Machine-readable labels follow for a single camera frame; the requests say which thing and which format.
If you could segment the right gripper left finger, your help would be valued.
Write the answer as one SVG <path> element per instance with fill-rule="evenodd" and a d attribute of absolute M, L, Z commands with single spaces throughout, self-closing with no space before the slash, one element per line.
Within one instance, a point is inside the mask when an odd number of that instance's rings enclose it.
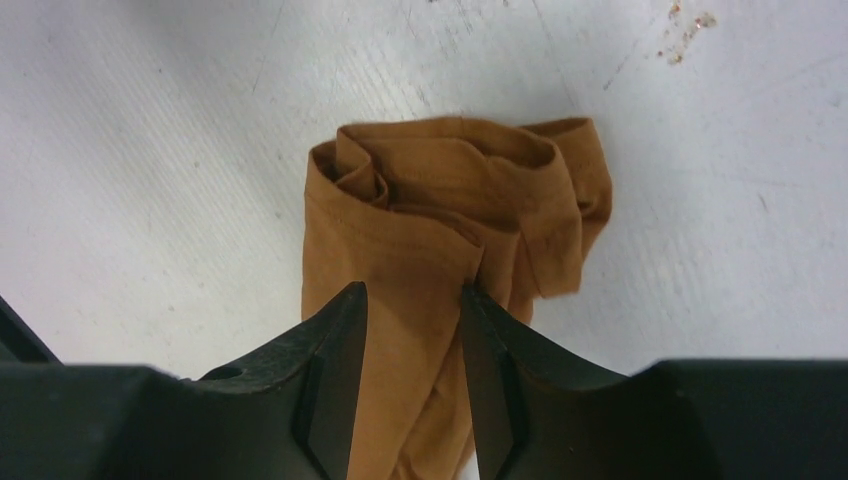
<path fill-rule="evenodd" d="M 367 327 L 354 282 L 197 380 L 1 361 L 5 479 L 343 479 Z"/>

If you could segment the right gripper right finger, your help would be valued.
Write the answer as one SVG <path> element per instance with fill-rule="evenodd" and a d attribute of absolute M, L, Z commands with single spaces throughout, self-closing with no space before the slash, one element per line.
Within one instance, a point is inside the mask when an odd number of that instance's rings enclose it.
<path fill-rule="evenodd" d="M 472 286 L 460 329 L 484 479 L 843 479 L 843 360 L 605 369 Z"/>

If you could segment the brown underwear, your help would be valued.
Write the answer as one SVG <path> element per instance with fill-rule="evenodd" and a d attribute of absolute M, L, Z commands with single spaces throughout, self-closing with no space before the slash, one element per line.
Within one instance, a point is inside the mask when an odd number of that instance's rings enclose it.
<path fill-rule="evenodd" d="M 357 123 L 308 155 L 301 311 L 354 281 L 368 327 L 348 475 L 454 479 L 474 450 L 465 285 L 521 322 L 576 292 L 610 219 L 592 120 Z"/>

